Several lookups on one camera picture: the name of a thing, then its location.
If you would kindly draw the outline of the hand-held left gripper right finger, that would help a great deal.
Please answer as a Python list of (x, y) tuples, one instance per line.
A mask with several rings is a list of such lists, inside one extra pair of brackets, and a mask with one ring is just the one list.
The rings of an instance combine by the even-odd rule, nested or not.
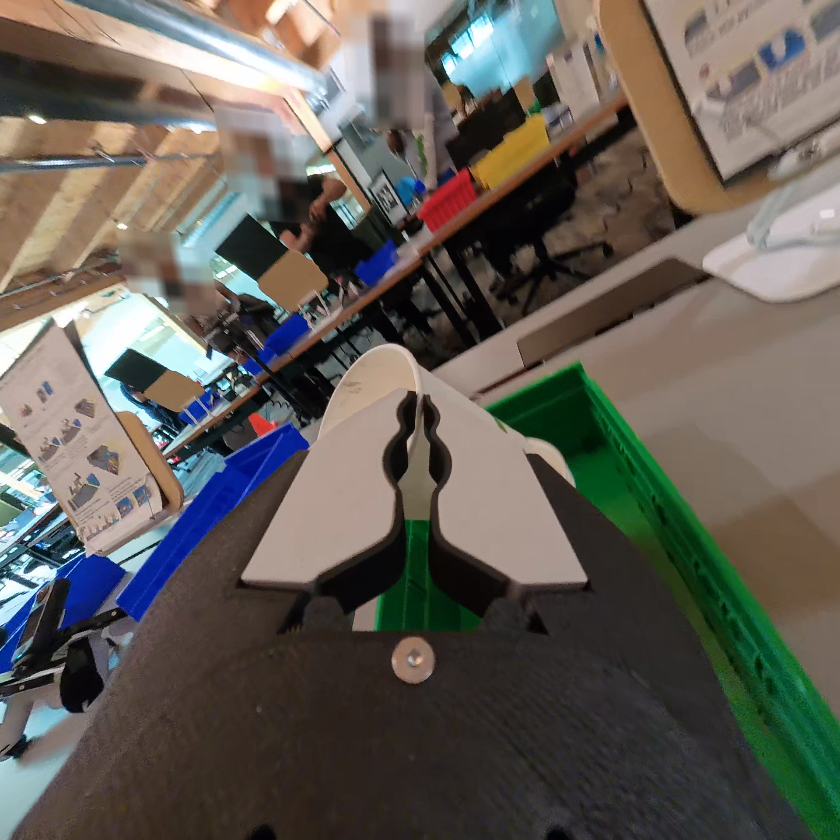
[(529, 439), (461, 397), (423, 397), (430, 497), (428, 568), (436, 586), (484, 616), (493, 602), (577, 592), (589, 583), (536, 466), (565, 476)]

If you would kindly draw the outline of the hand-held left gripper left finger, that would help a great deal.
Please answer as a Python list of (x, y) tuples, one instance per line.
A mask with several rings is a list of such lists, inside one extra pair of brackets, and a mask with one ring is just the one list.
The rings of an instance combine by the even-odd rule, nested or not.
[(319, 437), (241, 584), (304, 602), (330, 597), (347, 614), (398, 582), (406, 551), (399, 482), (416, 417), (417, 394), (397, 388)]

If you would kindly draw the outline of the green plastic bin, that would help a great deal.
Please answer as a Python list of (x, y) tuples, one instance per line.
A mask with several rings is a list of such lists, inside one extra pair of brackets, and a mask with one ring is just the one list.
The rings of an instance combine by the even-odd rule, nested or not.
[(411, 726), (440, 752), (386, 775), (384, 838), (838, 838), (837, 720), (600, 387), (576, 364), (490, 411), (569, 458), (591, 584)]

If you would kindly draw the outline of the grey desk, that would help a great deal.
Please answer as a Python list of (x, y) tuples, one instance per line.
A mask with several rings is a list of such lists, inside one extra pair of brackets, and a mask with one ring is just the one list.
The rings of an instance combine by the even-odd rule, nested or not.
[(838, 290), (769, 304), (717, 279), (533, 372), (518, 342), (668, 257), (699, 266), (757, 205), (701, 217), (437, 373), (511, 393), (573, 361), (609, 396), (811, 671), (838, 667)]

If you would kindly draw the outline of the blue plastic bin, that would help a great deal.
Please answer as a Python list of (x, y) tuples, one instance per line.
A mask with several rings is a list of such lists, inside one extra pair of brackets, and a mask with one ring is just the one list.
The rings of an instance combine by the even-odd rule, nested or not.
[(299, 313), (289, 314), (279, 327), (267, 337), (264, 350), (272, 356), (285, 354), (311, 331), (309, 322)]
[(397, 246), (388, 238), (368, 259), (353, 269), (354, 275), (367, 287), (375, 287), (399, 261)]
[(308, 447), (305, 437), (286, 423), (228, 456), (118, 596), (118, 608), (139, 622), (198, 543), (291, 456)]
[[(123, 586), (127, 573), (108, 558), (82, 555), (58, 568), (55, 578), (70, 581), (64, 614), (59, 624), (59, 630), (63, 631), (100, 613), (103, 604)], [(10, 612), (2, 618), (2, 628), (7, 631), (7, 641), (1, 649), (3, 673), (14, 666), (14, 651), (34, 601), (34, 593), (21, 595), (12, 602)]]

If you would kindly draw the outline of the long wooden edged table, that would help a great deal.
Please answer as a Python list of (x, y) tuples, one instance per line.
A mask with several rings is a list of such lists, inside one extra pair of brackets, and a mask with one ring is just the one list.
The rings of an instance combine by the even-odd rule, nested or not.
[(164, 459), (189, 458), (224, 433), (224, 430), (221, 429), (216, 434), (216, 429), (222, 426), (228, 427), (230, 424), (240, 424), (242, 422), (241, 417), (246, 417), (255, 410), (251, 404), (254, 403), (264, 385), (271, 380), (274, 374), (279, 373), (292, 362), (299, 360), (303, 354), (322, 343), (331, 333), (336, 333), (343, 324), (354, 318), (358, 313), (372, 307), (388, 291), (419, 272), (420, 269), (425, 267), (424, 258), (425, 254), (418, 252), (416, 248), (408, 249), (399, 262), (384, 274), (376, 286), (342, 306), (327, 318), (322, 319), (315, 329), (310, 329), (288, 350), (273, 358), (262, 374), (253, 377), (252, 385), (247, 391), (237, 396), (232, 402), (217, 406), (200, 423), (180, 433), (172, 444), (161, 451)]

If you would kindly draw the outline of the plain wooden board stand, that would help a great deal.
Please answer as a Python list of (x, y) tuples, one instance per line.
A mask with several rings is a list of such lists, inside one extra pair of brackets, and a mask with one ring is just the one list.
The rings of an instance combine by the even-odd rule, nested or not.
[(104, 374), (177, 413), (205, 394), (200, 382), (131, 349), (124, 351)]
[(279, 308), (294, 312), (329, 288), (329, 278), (308, 256), (283, 245), (245, 215), (215, 254), (252, 279)]

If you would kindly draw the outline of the wooden stand with picture sheet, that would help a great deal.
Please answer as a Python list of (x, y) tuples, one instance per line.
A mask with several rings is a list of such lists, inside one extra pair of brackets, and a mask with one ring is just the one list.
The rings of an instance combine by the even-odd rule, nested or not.
[(141, 420), (111, 408), (71, 324), (43, 325), (2, 374), (1, 406), (86, 555), (108, 557), (181, 511), (182, 484)]

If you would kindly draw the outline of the black office chair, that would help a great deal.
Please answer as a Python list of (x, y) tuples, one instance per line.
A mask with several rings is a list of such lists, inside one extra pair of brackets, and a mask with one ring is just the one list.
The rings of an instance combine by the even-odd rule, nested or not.
[[(549, 252), (545, 237), (561, 223), (571, 221), (577, 188), (574, 177), (560, 175), (533, 191), (518, 191), (518, 195), (511, 195), (506, 207), (487, 222), (479, 238), (482, 255), (499, 277), (498, 283), (491, 288), (494, 297), (513, 305), (518, 302), (519, 291), (528, 289), (521, 315), (529, 314), (544, 280), (564, 276), (584, 282), (592, 278), (572, 266), (574, 259), (594, 252), (605, 258), (614, 254), (613, 246), (601, 239), (589, 240), (555, 255)], [(530, 272), (513, 265), (517, 252), (525, 247), (531, 247), (535, 256)]]

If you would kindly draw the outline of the spare black gripper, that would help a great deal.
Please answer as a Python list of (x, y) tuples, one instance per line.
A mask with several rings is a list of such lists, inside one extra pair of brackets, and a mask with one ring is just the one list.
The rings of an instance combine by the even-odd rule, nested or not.
[(1, 760), (19, 759), (29, 747), (25, 730), (33, 709), (53, 705), (86, 712), (100, 697), (137, 627), (109, 596), (100, 612), (63, 626), (70, 581), (41, 587), (2, 673)]

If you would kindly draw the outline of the red plastic bin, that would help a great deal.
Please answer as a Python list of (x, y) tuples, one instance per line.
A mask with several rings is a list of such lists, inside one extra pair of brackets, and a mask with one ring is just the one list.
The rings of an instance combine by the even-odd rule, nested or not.
[(425, 227), (435, 234), (451, 219), (466, 210), (476, 199), (478, 192), (470, 168), (458, 170), (430, 197), (423, 200), (416, 211)]

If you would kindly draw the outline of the wooden table black legs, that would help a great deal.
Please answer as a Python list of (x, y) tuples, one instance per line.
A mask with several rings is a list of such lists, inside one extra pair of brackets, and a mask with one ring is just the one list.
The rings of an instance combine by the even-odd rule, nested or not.
[(518, 191), (528, 193), (560, 175), (576, 179), (592, 163), (637, 126), (627, 96), (620, 92), (561, 132), (550, 146), (498, 187), (478, 198), (418, 247), (424, 268), (418, 272), (433, 293), (440, 310), (467, 349), (502, 330), (488, 299), (468, 268), (463, 252), (479, 245), (487, 222)]

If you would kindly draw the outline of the yellow plastic bin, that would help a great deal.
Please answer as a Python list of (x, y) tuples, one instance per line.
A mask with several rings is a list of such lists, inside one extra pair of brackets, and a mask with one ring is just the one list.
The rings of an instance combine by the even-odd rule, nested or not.
[(549, 147), (550, 138), (544, 117), (541, 112), (536, 112), (472, 165), (470, 173), (482, 190), (492, 190)]

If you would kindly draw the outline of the printed instruction sheet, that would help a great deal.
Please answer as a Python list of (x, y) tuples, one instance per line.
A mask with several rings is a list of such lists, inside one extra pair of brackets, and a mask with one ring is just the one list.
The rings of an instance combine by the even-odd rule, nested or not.
[(721, 182), (838, 122), (838, 1), (642, 7)]

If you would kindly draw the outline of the silver ventilation duct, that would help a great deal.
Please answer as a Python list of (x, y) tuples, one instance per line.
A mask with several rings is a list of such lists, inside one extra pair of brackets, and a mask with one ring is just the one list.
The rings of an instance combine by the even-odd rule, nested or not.
[(327, 91), (328, 80), (319, 70), (189, 3), (76, 1), (75, 5), (227, 62), (223, 79), (236, 86), (256, 90), (264, 82), (269, 88), (288, 88), (314, 95)]

